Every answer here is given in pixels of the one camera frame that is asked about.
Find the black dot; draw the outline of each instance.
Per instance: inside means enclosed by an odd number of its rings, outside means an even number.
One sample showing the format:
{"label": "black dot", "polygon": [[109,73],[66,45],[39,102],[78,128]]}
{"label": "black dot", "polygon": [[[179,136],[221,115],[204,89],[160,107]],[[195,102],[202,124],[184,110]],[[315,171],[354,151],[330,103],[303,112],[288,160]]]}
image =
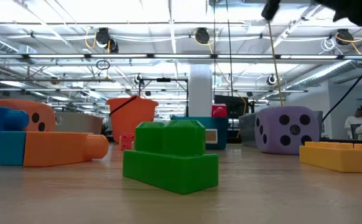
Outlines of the black dot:
{"label": "black dot", "polygon": [[289,116],[287,116],[286,114],[283,114],[281,117],[279,117],[279,122],[283,125],[287,125],[290,121]]}
{"label": "black dot", "polygon": [[301,143],[304,145],[306,141],[312,141],[310,136],[302,136]]}
{"label": "black dot", "polygon": [[301,132],[301,129],[298,125],[295,125],[293,124],[291,127],[290,127],[290,133],[292,133],[293,135],[299,135]]}
{"label": "black dot", "polygon": [[284,146],[288,146],[292,140],[288,136],[282,136],[281,137],[281,143]]}
{"label": "black dot", "polygon": [[39,116],[38,113],[34,113],[34,114],[32,115],[32,121],[33,121],[34,123],[39,122],[39,119],[40,119],[40,116]]}
{"label": "black dot", "polygon": [[301,115],[300,117],[300,123],[304,124],[304,125],[308,125],[311,122],[311,119],[308,115]]}
{"label": "black dot", "polygon": [[44,122],[41,122],[39,124],[39,131],[44,131],[44,129],[45,129],[45,124],[44,124]]}

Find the teal toy block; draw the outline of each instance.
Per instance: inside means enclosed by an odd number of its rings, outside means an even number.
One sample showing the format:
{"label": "teal toy block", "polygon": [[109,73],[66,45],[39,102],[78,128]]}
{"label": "teal toy block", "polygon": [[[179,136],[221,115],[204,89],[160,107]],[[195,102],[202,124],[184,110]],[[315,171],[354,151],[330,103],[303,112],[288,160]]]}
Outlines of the teal toy block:
{"label": "teal toy block", "polygon": [[141,123],[135,151],[123,154],[123,176],[190,194],[218,185],[218,155],[205,154],[205,128],[198,121]]}
{"label": "teal toy block", "polygon": [[0,165],[23,166],[25,141],[25,131],[1,131]]}

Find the green toy block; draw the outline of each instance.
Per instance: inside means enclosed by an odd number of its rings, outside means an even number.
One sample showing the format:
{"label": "green toy block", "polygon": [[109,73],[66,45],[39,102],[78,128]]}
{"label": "green toy block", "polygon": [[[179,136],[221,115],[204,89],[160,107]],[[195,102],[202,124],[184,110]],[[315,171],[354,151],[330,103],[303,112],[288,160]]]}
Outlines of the green toy block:
{"label": "green toy block", "polygon": [[195,120],[172,120],[163,128],[163,153],[179,156],[203,155],[206,129]]}
{"label": "green toy block", "polygon": [[123,176],[190,194],[218,185],[218,155],[205,154],[205,128],[198,121],[142,123],[135,151],[123,154]]}
{"label": "green toy block", "polygon": [[134,148],[138,151],[162,152],[162,132],[164,123],[142,122],[136,127]]}

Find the table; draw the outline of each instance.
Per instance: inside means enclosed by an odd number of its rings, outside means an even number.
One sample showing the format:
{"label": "table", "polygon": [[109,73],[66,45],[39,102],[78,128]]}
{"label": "table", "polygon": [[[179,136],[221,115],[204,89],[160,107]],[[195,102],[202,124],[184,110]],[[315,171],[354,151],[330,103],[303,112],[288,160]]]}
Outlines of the table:
{"label": "table", "polygon": [[220,185],[190,195],[122,177],[122,152],[48,168],[0,167],[0,223],[362,224],[362,174],[239,144],[220,156]]}

